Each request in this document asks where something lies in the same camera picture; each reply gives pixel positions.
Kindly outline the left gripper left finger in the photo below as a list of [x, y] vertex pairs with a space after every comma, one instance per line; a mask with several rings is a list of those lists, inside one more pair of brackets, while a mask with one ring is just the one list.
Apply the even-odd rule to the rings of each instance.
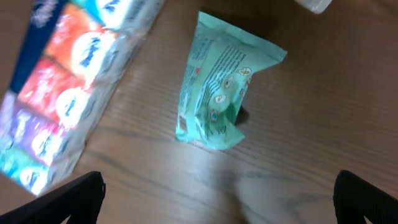
[[98, 171], [91, 171], [19, 208], [1, 215], [1, 224], [96, 224], [106, 195]]

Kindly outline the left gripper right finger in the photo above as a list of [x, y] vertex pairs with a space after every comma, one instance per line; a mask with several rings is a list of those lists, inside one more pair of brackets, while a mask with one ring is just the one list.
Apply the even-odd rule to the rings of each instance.
[[397, 224], [397, 199], [348, 170], [341, 170], [333, 189], [338, 224]]

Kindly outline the multicolour tissue pack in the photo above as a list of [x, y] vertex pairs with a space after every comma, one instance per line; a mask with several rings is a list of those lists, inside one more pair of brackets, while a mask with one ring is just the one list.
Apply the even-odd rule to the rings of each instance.
[[1, 172], [33, 195], [67, 178], [163, 0], [34, 1], [1, 104]]

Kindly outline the mint green wipes packet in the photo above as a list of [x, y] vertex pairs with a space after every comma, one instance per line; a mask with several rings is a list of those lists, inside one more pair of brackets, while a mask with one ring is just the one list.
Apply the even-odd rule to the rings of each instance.
[[235, 122], [252, 76], [286, 55], [268, 40], [199, 12], [180, 89], [177, 140], [216, 150], [237, 145], [245, 136]]

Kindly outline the beige paper pouch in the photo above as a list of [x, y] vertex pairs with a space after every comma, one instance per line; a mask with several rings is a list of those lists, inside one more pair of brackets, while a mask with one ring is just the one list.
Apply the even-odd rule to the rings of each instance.
[[294, 0], [314, 14], [321, 14], [333, 0]]

